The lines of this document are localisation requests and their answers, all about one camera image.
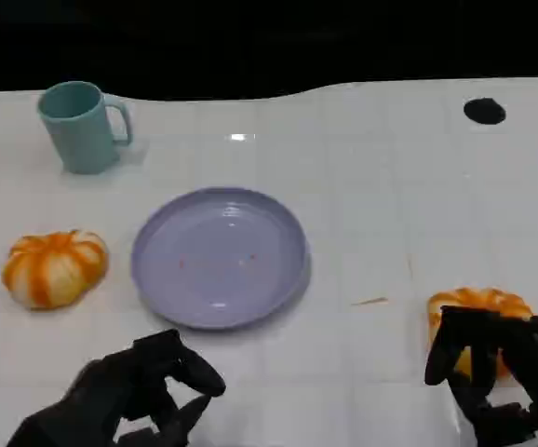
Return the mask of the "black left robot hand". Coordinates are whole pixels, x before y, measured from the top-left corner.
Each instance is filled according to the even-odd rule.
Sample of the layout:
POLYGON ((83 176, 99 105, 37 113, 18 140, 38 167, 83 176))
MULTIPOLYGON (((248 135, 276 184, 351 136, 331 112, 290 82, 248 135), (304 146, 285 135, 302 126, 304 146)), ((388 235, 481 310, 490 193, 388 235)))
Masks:
POLYGON ((176 330, 88 363, 58 402, 26 417, 11 446, 185 446, 226 384, 176 330))

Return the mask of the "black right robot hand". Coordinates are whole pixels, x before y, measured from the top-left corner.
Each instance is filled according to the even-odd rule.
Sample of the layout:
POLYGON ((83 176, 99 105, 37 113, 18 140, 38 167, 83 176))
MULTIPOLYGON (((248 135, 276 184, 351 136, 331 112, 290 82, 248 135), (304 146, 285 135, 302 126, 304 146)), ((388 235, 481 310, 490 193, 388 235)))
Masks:
POLYGON ((511 446, 533 439, 538 432, 538 316, 524 320, 444 306, 424 381, 429 386, 448 383, 478 445, 511 446), (531 398, 528 408, 489 403, 498 358, 531 398))

